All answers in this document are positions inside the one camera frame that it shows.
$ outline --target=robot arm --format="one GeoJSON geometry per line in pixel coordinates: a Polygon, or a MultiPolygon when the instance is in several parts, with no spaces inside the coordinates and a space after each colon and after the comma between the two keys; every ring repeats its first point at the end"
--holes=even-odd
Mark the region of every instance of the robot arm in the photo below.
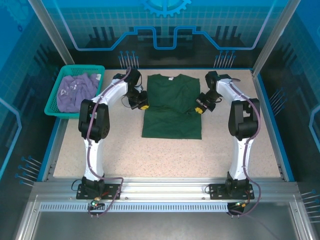
{"type": "Polygon", "coordinates": [[[260,102],[257,98],[251,99],[244,95],[227,74],[218,75],[216,71],[210,71],[205,76],[205,80],[210,90],[206,94],[200,94],[196,100],[199,104],[196,111],[204,113],[209,109],[212,112],[216,107],[217,99],[220,97],[223,97],[230,105],[228,129],[233,136],[234,150],[232,164],[227,173],[226,188],[230,196],[235,196],[237,191],[242,195],[249,189],[249,180],[244,172],[244,167],[248,170],[250,149],[254,141],[253,139],[249,140],[249,138],[257,132],[258,118],[260,117],[255,114],[246,99],[254,104],[259,113],[260,102]]]}
{"type": "Polygon", "coordinates": [[[103,142],[110,131],[109,107],[123,96],[128,97],[131,109],[146,109],[149,106],[147,92],[143,91],[141,85],[137,85],[141,77],[140,72],[134,68],[131,68],[129,71],[127,76],[118,73],[101,94],[91,100],[83,100],[81,103],[78,129],[84,138],[86,149],[86,168],[82,178],[82,185],[98,192],[101,192],[100,189],[103,189],[104,182],[99,177],[93,175],[92,171],[100,177],[104,176],[102,165],[103,142]],[[87,140],[87,133],[97,102],[98,105],[89,136],[91,146],[88,156],[89,141],[87,140]]]}

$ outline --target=folded t-shirt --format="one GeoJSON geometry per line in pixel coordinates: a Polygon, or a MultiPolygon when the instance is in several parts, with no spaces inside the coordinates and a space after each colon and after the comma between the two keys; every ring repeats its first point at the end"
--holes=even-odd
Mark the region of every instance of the folded t-shirt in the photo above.
{"type": "Polygon", "coordinates": [[[199,79],[183,74],[151,75],[147,94],[149,108],[144,113],[143,138],[202,139],[201,115],[195,111],[199,79]]]}

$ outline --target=enclosure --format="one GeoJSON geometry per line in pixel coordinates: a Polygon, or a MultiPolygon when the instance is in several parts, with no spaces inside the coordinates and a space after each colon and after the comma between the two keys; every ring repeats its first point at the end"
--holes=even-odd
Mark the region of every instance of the enclosure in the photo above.
{"type": "Polygon", "coordinates": [[[1,240],[319,239],[318,0],[0,6],[1,240]],[[128,67],[142,74],[144,89],[155,75],[199,79],[204,93],[210,71],[240,79],[234,84],[260,102],[248,167],[261,186],[259,205],[231,218],[226,209],[236,200],[206,192],[225,182],[232,164],[227,101],[201,115],[201,139],[163,139],[141,137],[144,111],[121,99],[109,109],[103,143],[104,174],[124,178],[121,194],[110,212],[91,218],[91,201],[71,189],[86,167],[79,120],[45,114],[61,68],[74,64],[103,66],[101,89],[128,67]]]}

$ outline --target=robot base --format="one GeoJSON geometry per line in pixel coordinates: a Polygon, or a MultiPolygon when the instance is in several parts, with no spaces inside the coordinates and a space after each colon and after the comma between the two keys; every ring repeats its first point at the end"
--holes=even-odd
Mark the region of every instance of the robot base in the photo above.
{"type": "Polygon", "coordinates": [[[211,200],[252,200],[254,190],[248,179],[232,179],[228,172],[224,184],[209,184],[211,200]]]}
{"type": "Polygon", "coordinates": [[[103,180],[90,181],[83,177],[82,183],[78,185],[75,198],[78,200],[92,200],[100,197],[102,200],[112,200],[118,188],[120,188],[120,184],[109,184],[103,180]]]}
{"type": "MultiPolygon", "coordinates": [[[[248,187],[250,200],[255,199],[252,185],[248,187]]],[[[229,193],[226,188],[226,184],[209,184],[209,192],[211,200],[247,200],[248,195],[244,189],[240,191],[233,191],[229,193]]]]}

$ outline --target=teal basket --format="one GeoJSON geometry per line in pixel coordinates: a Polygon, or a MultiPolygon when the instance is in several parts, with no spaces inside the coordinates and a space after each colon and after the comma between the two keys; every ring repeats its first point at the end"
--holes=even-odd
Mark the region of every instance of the teal basket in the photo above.
{"type": "Polygon", "coordinates": [[[65,76],[78,76],[87,73],[101,74],[101,79],[98,85],[96,95],[101,91],[102,83],[104,81],[105,67],[100,65],[65,65],[61,68],[55,84],[51,91],[50,97],[44,108],[44,113],[49,116],[56,116],[61,119],[78,119],[79,113],[60,112],[57,106],[57,93],[60,87],[60,83],[65,76]]]}

